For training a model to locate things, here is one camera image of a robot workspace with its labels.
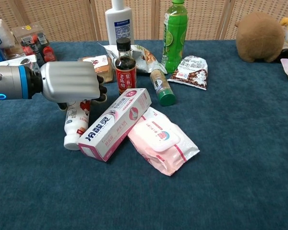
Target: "table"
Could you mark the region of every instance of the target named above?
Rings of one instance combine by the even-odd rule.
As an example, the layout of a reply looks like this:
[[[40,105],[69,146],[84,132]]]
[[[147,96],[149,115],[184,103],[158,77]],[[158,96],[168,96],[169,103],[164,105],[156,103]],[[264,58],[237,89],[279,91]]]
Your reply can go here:
[[[136,41],[161,60],[162,41]],[[106,54],[96,42],[53,42],[59,60]],[[0,101],[0,229],[288,229],[288,79],[246,63],[235,41],[187,41],[208,63],[207,91],[171,83],[177,104],[152,107],[200,152],[171,177],[125,139],[109,162],[63,147],[65,113],[41,95]],[[92,109],[90,124],[118,97]]]

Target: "pink wet wipes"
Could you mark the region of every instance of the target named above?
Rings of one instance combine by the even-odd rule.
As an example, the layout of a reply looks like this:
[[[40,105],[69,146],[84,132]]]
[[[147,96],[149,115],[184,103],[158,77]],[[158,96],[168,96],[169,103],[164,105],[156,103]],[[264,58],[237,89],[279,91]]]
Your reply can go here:
[[[152,166],[168,176],[199,152],[176,124],[152,107],[139,119],[128,137]]]

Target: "robot finger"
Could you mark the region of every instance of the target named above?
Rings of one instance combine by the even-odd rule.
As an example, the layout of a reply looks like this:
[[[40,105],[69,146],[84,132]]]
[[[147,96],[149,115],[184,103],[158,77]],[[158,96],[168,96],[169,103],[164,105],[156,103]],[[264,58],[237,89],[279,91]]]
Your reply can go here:
[[[91,100],[91,104],[92,104],[93,102],[98,103],[98,104],[99,104],[99,103],[103,103],[103,102],[106,102],[107,99],[108,99],[108,97],[107,97],[106,94],[101,94],[99,98],[94,99],[94,100]]]
[[[99,82],[100,85],[105,83],[105,79],[103,77],[100,77],[100,76],[97,75],[97,79],[98,79],[98,82]]]
[[[105,94],[108,91],[107,88],[102,85],[99,85],[99,90],[100,90],[100,94]]]

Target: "toothpaste box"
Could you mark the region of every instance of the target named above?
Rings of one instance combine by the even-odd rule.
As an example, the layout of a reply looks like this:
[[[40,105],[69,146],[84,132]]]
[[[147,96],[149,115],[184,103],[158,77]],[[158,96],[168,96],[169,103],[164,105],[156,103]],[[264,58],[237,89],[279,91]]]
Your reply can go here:
[[[81,152],[107,161],[151,103],[147,89],[127,89],[79,138]]]

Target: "snack bag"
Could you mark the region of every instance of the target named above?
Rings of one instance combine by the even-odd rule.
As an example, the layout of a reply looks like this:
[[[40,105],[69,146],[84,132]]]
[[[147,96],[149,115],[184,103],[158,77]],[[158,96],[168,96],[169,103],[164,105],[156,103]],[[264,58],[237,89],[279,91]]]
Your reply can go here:
[[[187,56],[168,81],[207,90],[208,65],[205,59]]]
[[[15,39],[8,25],[0,19],[0,49],[11,48],[15,45]]]
[[[139,119],[128,137],[137,151],[167,176],[199,152],[176,124],[152,107]]]
[[[109,45],[103,46],[107,54],[111,57],[112,63],[115,64],[119,57],[117,46]],[[151,73],[155,69],[160,69],[167,74],[164,66],[157,61],[155,56],[146,48],[139,45],[131,45],[131,56],[135,59],[137,72]]]

